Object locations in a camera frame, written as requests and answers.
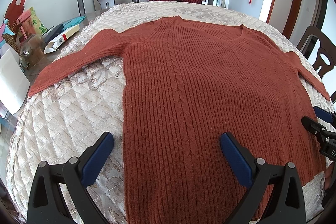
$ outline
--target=white paper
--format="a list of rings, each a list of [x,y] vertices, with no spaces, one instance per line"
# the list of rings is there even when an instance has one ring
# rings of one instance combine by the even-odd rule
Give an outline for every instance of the white paper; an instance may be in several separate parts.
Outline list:
[[[0,100],[14,115],[25,101],[30,83],[11,51],[0,58]]]
[[[1,49],[0,49],[0,56],[3,56],[5,54],[5,52],[7,52],[8,50],[10,50],[13,54],[13,57],[15,58],[16,63],[20,66],[20,56],[17,54],[16,50],[13,49],[13,47],[11,45],[9,45],[8,43],[5,43]]]

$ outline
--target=glass jar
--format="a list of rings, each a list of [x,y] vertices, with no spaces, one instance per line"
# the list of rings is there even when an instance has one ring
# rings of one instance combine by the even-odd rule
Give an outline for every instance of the glass jar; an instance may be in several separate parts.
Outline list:
[[[20,51],[20,67],[30,69],[44,57],[46,44],[39,34],[33,34],[24,41]]]

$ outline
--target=quilted tablecloth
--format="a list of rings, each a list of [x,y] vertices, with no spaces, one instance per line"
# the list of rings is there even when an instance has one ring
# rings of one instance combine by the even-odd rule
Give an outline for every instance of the quilted tablecloth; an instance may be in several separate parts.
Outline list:
[[[63,48],[57,59],[79,51],[103,29],[123,32],[143,22],[177,15],[183,19],[222,25],[244,24],[259,30],[282,51],[296,52],[305,68],[320,79],[296,47],[274,27],[233,10],[177,2],[116,5],[85,27]],[[333,110],[330,101],[303,78],[300,79],[313,106]],[[72,156],[79,156],[104,131],[109,131],[114,135],[115,148],[88,191],[111,223],[126,223],[122,153],[122,93],[125,83],[122,58],[110,56],[83,67],[79,72],[28,98],[11,138],[6,177],[9,193],[24,216],[27,214],[29,193],[38,163],[42,160],[50,165],[64,163]],[[320,122],[328,130],[333,130],[329,124]],[[323,185],[324,174],[320,173],[303,187],[307,219],[320,208]],[[80,223],[66,186],[61,185],[61,189],[73,219]]]

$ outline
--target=knit sweater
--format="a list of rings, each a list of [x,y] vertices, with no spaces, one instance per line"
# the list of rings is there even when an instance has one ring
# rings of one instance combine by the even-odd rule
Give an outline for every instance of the knit sweater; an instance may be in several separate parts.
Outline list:
[[[302,185],[325,170],[301,124],[316,116],[298,75],[329,95],[294,52],[283,53],[263,33],[180,17],[103,30],[46,67],[29,95],[107,55],[124,58],[129,224],[223,223],[246,191],[222,154],[224,132],[270,164],[294,162]]]

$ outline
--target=table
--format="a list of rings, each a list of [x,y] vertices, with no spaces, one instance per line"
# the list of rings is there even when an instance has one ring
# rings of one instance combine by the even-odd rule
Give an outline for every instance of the table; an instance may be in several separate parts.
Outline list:
[[[86,18],[79,24],[80,30],[79,30],[79,32],[77,32],[77,34],[79,34],[85,26],[89,25],[89,23],[92,20],[95,20],[95,18],[97,16],[100,16],[103,12],[106,12],[107,10],[108,9],[103,9],[103,10],[98,10],[98,11],[95,11],[93,13],[87,14]],[[37,76],[39,75],[41,70],[43,70],[47,65],[49,65],[52,61],[54,61],[55,58],[57,57],[57,55],[62,50],[62,48],[64,46],[66,46],[67,44],[69,44],[69,42],[72,41],[75,36],[76,36],[76,34],[73,35],[72,37],[70,37],[66,42],[64,42],[59,47],[59,51],[55,51],[55,52],[45,54],[44,58],[41,59],[35,66],[33,66],[29,70],[25,70],[24,74],[27,77],[27,79],[29,80],[30,86],[34,83],[35,79],[37,78]],[[17,113],[15,113],[14,115],[9,115],[8,122],[6,123],[6,125],[2,125],[2,127],[1,127],[1,131],[0,131],[0,179],[3,182],[6,182],[6,180],[4,180],[4,179],[5,179],[5,176],[6,176],[6,157],[7,157],[7,153],[8,153],[8,149],[9,149],[9,141],[10,141],[11,136],[13,135],[13,133],[15,131],[17,117],[21,113],[21,111],[23,110],[23,108],[26,104],[27,97],[28,96],[26,96],[26,99],[25,99],[24,103],[22,104],[20,110]]]
[[[298,49],[278,30],[265,22],[211,5],[165,1],[115,5],[63,47],[58,58],[78,52],[103,29],[111,28],[123,32],[141,23],[171,16],[221,25],[244,24],[248,28],[259,30],[269,36],[283,52],[296,52],[304,67],[318,77]],[[113,131],[116,140],[113,162],[107,162],[102,174],[97,178],[97,185],[100,187],[91,188],[90,194],[97,197],[95,202],[108,220],[121,223],[126,219],[122,151],[122,95],[126,79],[122,64],[122,58],[118,57],[101,59],[65,78],[59,85],[51,86],[43,96],[41,93],[34,95],[24,107],[17,124],[17,133],[12,138],[13,142],[9,148],[7,168],[8,191],[23,215],[27,214],[30,181],[41,160],[48,160],[52,164],[65,162],[72,156],[79,156],[86,147],[93,145],[100,132]],[[301,79],[301,82],[313,105],[326,110],[333,108],[332,104],[305,79]],[[307,200],[312,201],[307,217],[314,214],[316,207],[320,206],[318,202],[314,202],[322,193],[319,176],[322,178],[323,174],[316,176],[317,179],[314,179],[305,191],[308,195]],[[105,178],[109,178],[108,184],[104,182]],[[66,202],[70,204],[67,190],[62,190]],[[79,217],[77,210],[73,207],[71,210],[73,218],[77,219]]]

